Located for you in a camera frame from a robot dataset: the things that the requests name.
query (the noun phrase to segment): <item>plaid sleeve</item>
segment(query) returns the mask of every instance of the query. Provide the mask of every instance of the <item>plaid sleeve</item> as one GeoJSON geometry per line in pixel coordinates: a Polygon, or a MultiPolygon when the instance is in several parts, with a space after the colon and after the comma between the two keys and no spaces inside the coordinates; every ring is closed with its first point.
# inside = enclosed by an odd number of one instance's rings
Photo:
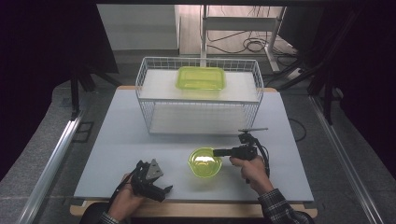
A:
{"type": "Polygon", "coordinates": [[[291,208],[279,189],[263,194],[259,197],[259,202],[264,216],[269,217],[274,224],[311,223],[306,216],[291,208]]]}
{"type": "Polygon", "coordinates": [[[109,216],[106,212],[102,213],[99,219],[100,224],[119,224],[113,217],[109,216]]]}

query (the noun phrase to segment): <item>white metal table frame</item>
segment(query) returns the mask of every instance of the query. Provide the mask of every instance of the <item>white metal table frame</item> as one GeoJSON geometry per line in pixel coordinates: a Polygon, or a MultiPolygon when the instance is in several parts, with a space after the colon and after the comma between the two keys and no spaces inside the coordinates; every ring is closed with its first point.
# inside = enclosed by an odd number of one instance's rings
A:
{"type": "Polygon", "coordinates": [[[274,72],[279,71],[273,48],[276,36],[282,22],[285,8],[282,7],[276,18],[244,18],[244,17],[208,17],[207,5],[204,5],[202,17],[201,58],[206,58],[206,33],[209,30],[217,31],[264,31],[271,32],[271,38],[265,44],[265,53],[274,72]]]}

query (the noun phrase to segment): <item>metal wire rack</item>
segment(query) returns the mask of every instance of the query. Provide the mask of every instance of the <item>metal wire rack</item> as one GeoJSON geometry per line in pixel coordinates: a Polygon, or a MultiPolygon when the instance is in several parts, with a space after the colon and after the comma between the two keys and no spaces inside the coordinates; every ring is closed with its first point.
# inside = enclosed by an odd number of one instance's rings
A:
{"type": "Polygon", "coordinates": [[[255,60],[143,59],[136,96],[150,133],[238,134],[251,128],[262,101],[262,75],[255,60]],[[219,67],[225,72],[221,91],[179,90],[182,66],[219,67]]]}

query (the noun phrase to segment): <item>person's left hand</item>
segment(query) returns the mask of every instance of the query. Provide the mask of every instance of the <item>person's left hand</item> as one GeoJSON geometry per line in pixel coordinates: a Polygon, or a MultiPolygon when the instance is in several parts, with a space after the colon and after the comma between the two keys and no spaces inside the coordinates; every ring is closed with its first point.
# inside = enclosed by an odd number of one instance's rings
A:
{"type": "Polygon", "coordinates": [[[123,221],[125,218],[130,217],[144,200],[145,197],[134,195],[131,179],[129,179],[124,187],[120,189],[107,213],[117,221],[123,221]]]}

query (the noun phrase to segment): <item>green bowl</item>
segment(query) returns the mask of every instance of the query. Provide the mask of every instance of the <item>green bowl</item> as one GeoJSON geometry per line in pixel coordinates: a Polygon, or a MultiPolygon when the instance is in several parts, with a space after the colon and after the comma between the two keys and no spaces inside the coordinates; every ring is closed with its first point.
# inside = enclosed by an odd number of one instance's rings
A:
{"type": "Polygon", "coordinates": [[[196,176],[207,178],[218,173],[221,167],[221,158],[213,157],[212,147],[200,147],[191,153],[189,166],[196,176]]]}

